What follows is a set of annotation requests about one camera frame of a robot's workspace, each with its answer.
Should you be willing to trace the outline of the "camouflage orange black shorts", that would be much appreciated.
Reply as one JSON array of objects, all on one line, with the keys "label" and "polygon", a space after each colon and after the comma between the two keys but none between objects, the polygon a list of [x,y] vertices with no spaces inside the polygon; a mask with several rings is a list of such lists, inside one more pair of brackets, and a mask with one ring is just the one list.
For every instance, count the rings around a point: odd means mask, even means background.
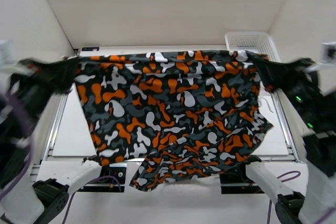
[{"label": "camouflage orange black shorts", "polygon": [[100,164],[141,158],[130,180],[140,191],[222,174],[272,128],[246,51],[82,57],[75,86]]}]

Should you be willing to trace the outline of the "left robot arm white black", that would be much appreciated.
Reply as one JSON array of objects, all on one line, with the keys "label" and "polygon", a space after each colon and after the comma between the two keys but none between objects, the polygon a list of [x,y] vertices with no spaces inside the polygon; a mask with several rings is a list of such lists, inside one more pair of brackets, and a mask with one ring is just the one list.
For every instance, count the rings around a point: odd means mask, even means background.
[{"label": "left robot arm white black", "polygon": [[59,178],[30,181],[32,134],[50,98],[70,91],[79,59],[43,63],[32,59],[2,62],[9,74],[1,94],[1,220],[6,223],[49,223],[66,206],[69,197],[93,180],[105,182],[110,169],[87,158],[74,171]]}]

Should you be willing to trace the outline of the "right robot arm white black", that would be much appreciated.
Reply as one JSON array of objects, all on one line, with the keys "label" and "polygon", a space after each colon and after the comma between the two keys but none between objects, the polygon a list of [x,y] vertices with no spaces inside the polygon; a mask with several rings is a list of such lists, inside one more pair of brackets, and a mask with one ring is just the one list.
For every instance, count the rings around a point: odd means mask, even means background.
[{"label": "right robot arm white black", "polygon": [[266,91],[282,90],[312,131],[302,138],[308,183],[304,195],[293,191],[257,160],[238,166],[236,177],[259,186],[275,205],[280,223],[335,223],[335,92],[323,95],[318,82],[318,71],[334,68],[335,60],[281,63],[252,52],[248,57]]}]

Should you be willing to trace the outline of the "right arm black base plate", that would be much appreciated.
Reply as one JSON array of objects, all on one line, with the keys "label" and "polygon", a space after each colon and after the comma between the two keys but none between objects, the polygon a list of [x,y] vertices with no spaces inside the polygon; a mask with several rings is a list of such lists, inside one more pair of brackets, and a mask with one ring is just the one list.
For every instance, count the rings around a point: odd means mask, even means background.
[{"label": "right arm black base plate", "polygon": [[245,168],[236,167],[219,176],[223,195],[263,194],[262,189],[246,176]]}]

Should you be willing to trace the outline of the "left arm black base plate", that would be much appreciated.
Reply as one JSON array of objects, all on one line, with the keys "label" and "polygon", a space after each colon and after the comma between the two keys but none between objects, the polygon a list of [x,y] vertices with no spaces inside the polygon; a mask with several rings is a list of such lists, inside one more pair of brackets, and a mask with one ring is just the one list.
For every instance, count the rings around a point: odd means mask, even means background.
[{"label": "left arm black base plate", "polygon": [[127,164],[111,164],[102,169],[99,179],[79,189],[80,192],[123,193]]}]

